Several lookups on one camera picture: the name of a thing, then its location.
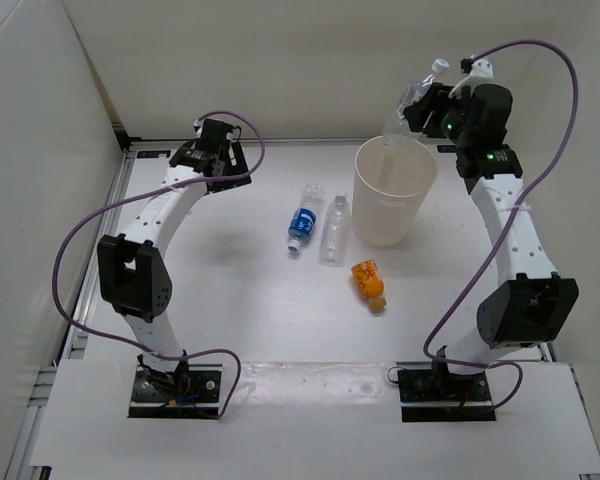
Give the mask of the white label lemon bottle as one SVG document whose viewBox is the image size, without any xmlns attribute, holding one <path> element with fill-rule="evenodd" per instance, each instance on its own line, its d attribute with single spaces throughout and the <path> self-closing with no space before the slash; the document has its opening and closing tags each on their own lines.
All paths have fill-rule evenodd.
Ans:
<svg viewBox="0 0 600 480">
<path fill-rule="evenodd" d="M 417 140 L 419 138 L 420 133 L 414 131 L 404 118 L 404 109 L 419 101 L 428 92 L 434 81 L 444 75 L 449 67 L 450 64 L 447 60 L 436 58 L 430 72 L 425 77 L 409 83 L 397 101 L 397 105 L 386 118 L 382 134 L 387 144 L 397 144 L 406 139 Z"/>
</svg>

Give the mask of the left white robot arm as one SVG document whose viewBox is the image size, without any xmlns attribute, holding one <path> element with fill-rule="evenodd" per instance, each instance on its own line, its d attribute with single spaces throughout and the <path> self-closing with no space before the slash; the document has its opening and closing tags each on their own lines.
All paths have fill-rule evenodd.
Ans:
<svg viewBox="0 0 600 480">
<path fill-rule="evenodd" d="M 250 183 L 234 175 L 248 171 L 239 143 L 241 128 L 205 119 L 194 123 L 195 137 L 169 160 L 163 179 L 167 190 L 153 194 L 141 213 L 118 235 L 98 242 L 100 291 L 130 326 L 136 341 L 149 348 L 140 354 L 145 370 L 157 375 L 156 388 L 171 400 L 184 397 L 191 377 L 186 354 L 166 314 L 173 295 L 164 255 L 194 204 L 209 193 Z"/>
</svg>

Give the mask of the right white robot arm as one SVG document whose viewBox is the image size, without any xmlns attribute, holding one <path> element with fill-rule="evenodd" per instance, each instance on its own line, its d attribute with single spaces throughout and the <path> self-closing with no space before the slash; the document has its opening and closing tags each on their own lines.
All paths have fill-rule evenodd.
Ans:
<svg viewBox="0 0 600 480">
<path fill-rule="evenodd" d="M 498 274 L 497 288 L 477 309 L 475 327 L 432 356 L 437 369 L 429 387 L 444 400 L 464 389 L 465 376 L 511 352 L 554 341 L 579 296 L 575 279 L 559 274 L 547 256 L 522 198 L 523 170 L 505 142 L 512 104 L 511 92 L 496 84 L 463 87 L 454 96 L 435 82 L 403 111 L 413 132 L 454 145 L 456 170 L 491 241 L 487 262 Z"/>
</svg>

